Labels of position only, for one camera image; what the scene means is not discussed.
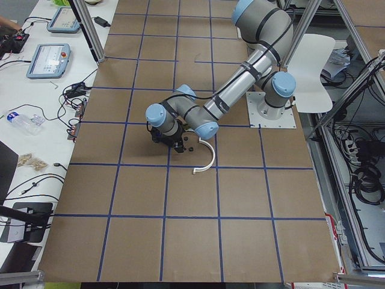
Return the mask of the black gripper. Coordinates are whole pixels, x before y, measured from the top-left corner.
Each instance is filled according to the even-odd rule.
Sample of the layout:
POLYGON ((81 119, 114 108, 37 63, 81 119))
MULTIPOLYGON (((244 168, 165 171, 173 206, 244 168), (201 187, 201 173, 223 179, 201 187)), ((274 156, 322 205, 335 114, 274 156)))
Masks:
POLYGON ((185 151, 185 146, 183 145, 182 134, 185 132, 182 122, 176 120, 177 130, 173 135, 165 135, 160 130, 155 127, 152 127, 150 134, 152 136, 152 141, 154 143, 163 143, 170 148, 173 148, 178 153, 183 153, 185 151))

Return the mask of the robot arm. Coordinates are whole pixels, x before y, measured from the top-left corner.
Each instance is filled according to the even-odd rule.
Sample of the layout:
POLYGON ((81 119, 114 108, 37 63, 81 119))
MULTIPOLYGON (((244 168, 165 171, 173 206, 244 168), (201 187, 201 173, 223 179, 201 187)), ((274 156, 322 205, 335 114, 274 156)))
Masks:
POLYGON ((296 81, 288 72, 273 71, 273 66, 279 64, 291 47, 292 18, 270 1, 238 1, 232 22, 254 51, 203 106, 195 103, 197 96, 186 84, 169 98, 150 105, 146 120, 151 125, 153 142, 184 152, 184 122, 201 139, 209 140, 219 129, 218 121, 253 85, 265 92, 268 108, 285 109, 296 89, 296 81))

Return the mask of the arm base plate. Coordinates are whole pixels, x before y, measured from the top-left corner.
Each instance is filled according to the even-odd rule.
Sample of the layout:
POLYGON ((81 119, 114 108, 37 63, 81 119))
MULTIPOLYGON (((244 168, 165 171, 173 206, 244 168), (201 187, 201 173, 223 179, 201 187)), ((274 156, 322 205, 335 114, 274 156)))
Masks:
POLYGON ((296 129, 295 117, 287 99, 281 108, 270 107, 264 92, 247 92, 248 118, 251 128, 296 129))

